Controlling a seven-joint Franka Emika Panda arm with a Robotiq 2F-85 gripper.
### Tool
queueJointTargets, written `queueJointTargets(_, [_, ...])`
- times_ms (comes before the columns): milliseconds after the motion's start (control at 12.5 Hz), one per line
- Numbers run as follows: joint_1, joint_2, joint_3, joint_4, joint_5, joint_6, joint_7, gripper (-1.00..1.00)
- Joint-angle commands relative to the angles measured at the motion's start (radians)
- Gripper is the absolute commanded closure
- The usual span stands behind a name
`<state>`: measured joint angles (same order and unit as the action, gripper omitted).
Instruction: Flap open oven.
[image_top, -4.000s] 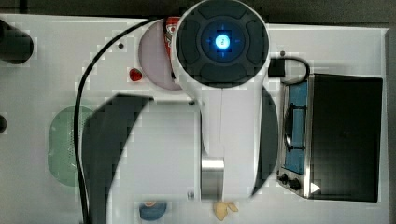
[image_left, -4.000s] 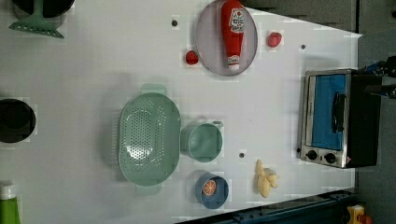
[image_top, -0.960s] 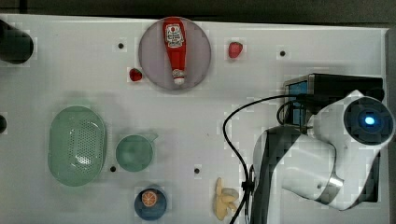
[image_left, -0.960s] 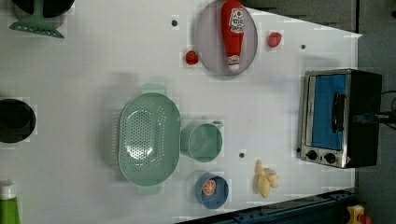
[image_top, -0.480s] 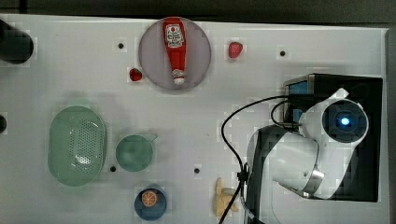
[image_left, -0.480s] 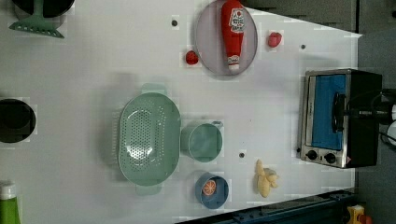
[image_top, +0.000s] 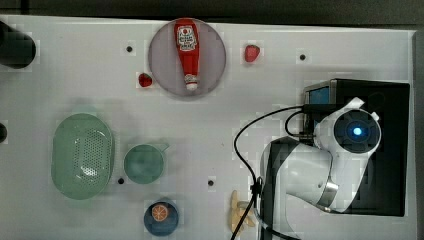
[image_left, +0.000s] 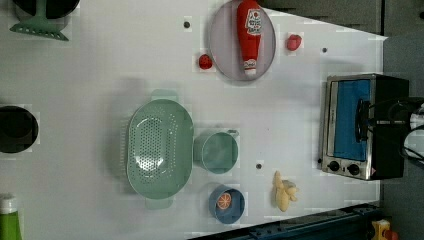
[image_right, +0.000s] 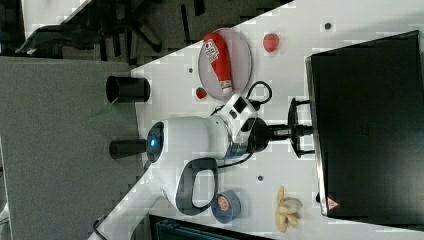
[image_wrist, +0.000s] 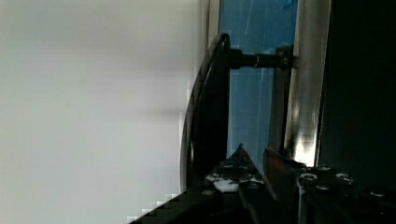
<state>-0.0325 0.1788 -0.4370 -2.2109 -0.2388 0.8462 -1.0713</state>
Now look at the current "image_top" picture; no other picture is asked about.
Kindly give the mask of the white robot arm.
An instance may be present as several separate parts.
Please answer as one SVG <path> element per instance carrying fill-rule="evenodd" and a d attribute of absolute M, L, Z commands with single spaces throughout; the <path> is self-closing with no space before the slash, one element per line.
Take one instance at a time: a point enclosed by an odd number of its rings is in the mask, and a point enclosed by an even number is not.
<path fill-rule="evenodd" d="M 271 141 L 260 164 L 259 240 L 300 240 L 287 220 L 287 197 L 342 213 L 357 195 L 370 157 L 382 138 L 377 113 L 353 98 L 324 117 L 309 146 L 289 136 Z"/>

